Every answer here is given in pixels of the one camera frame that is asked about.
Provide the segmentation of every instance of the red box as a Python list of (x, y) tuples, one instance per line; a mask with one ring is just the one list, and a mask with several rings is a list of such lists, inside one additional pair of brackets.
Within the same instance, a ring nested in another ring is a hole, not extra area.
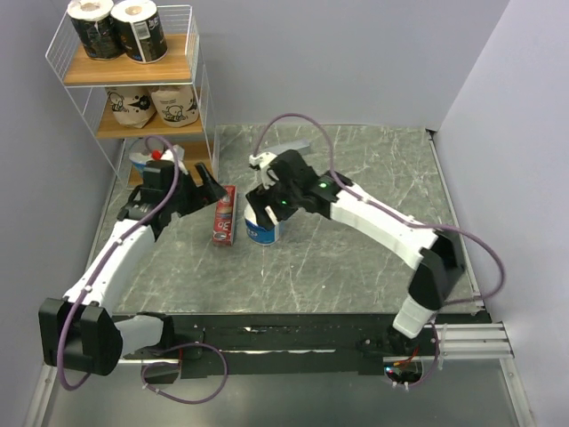
[(235, 212), (237, 201), (237, 187), (224, 185), (228, 192), (215, 206), (215, 222), (213, 223), (212, 241), (215, 245), (233, 245), (233, 231), (235, 230)]

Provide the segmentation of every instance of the barcode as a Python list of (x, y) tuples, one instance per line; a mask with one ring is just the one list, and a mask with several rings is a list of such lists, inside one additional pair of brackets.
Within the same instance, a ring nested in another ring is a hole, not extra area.
[(150, 38), (150, 31), (148, 31), (146, 22), (136, 22), (134, 24), (134, 30), (136, 31), (136, 36), (139, 38), (139, 40)]

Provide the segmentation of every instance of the marble tabletop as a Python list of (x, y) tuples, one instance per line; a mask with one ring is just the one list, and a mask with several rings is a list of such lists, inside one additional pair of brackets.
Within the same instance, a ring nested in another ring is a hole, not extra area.
[[(200, 313), (397, 312), (412, 271), (389, 250), (345, 225), (297, 212), (281, 239), (259, 246), (246, 235), (244, 194), (259, 184), (247, 159), (262, 126), (223, 126), (219, 182), (235, 184), (236, 236), (232, 247), (212, 244), (214, 206), (175, 219), (133, 272), (116, 312)], [(329, 125), (336, 169), (379, 200), (423, 222), (453, 223), (429, 136), (424, 130)], [(307, 163), (327, 170), (324, 140), (309, 125), (277, 125), (265, 147), (307, 139)], [(128, 160), (121, 174), (128, 173)], [(108, 238), (130, 190), (117, 182), (97, 247)], [(472, 295), (464, 275), (453, 296)], [(448, 312), (475, 312), (474, 303)]]

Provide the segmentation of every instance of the toilet paper roll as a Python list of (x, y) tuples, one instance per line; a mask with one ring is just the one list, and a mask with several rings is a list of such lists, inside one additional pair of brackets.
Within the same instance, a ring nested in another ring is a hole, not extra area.
[(124, 0), (111, 12), (124, 51), (137, 62), (156, 62), (168, 51), (158, 16), (158, 8), (149, 0)]
[(113, 86), (105, 89), (115, 119), (123, 126), (140, 129), (156, 113), (146, 86)]
[(113, 6), (112, 0), (73, 0), (68, 4), (68, 16), (89, 58), (112, 60), (123, 53), (110, 16)]
[(190, 85), (152, 86), (150, 96), (165, 125), (182, 127), (199, 117), (197, 100)]

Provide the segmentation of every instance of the wooden shelf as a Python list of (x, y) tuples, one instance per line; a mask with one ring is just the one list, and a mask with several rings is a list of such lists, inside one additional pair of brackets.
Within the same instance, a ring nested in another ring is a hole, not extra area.
[[(79, 44), (63, 83), (68, 86), (190, 83), (186, 37), (186, 34), (166, 35), (168, 53), (158, 62), (151, 64), (139, 64), (125, 54), (114, 60), (92, 60)], [(194, 44), (192, 40), (190, 43), (188, 56), (192, 58), (191, 46)]]
[[(196, 163), (202, 162), (207, 167), (207, 170), (212, 173), (212, 163), (210, 162), (210, 156), (207, 152), (207, 143), (205, 141), (186, 141), (186, 142), (177, 142), (184, 149), (184, 165), (186, 169), (188, 169), (189, 174), (192, 175), (192, 178), (196, 182), (196, 184), (201, 184), (202, 179), (196, 172), (196, 168), (194, 165)], [(142, 184), (142, 177), (140, 173), (131, 168), (131, 173), (128, 177), (128, 186), (129, 187), (136, 187), (137, 185)]]
[(170, 127), (164, 124), (158, 113), (156, 113), (141, 129), (122, 126), (116, 121), (115, 116), (113, 116), (113, 111), (110, 108), (110, 103), (107, 102), (105, 110), (103, 111), (103, 116), (100, 120), (97, 138), (114, 139), (138, 138), (147, 135), (193, 135), (203, 132), (204, 128), (202, 127), (201, 117), (191, 125)]

